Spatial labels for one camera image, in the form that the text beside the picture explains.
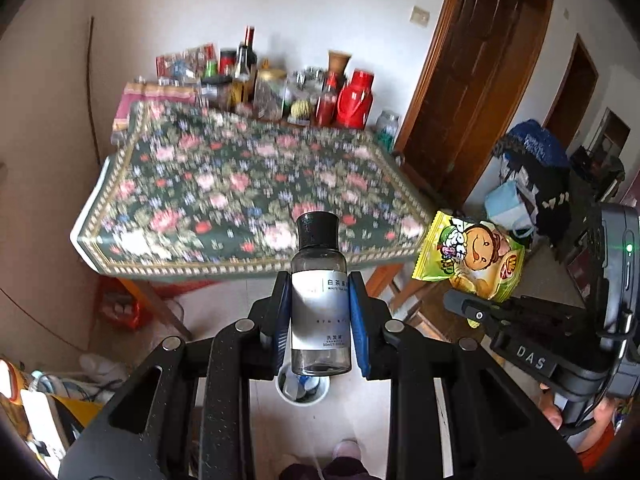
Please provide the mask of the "person right hand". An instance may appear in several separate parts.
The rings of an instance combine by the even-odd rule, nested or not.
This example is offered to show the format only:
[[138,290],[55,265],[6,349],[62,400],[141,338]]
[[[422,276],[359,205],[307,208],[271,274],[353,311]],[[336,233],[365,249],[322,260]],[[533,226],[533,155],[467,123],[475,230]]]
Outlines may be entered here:
[[[554,394],[542,382],[539,384],[539,388],[538,408],[540,408],[550,424],[556,430],[559,430],[563,419],[560,409],[554,404]],[[605,434],[605,430],[613,426],[613,417],[618,404],[620,404],[620,399],[609,398],[608,396],[598,404],[592,412],[593,424],[579,435],[576,444],[572,444],[572,448],[576,453],[590,450],[600,441]]]

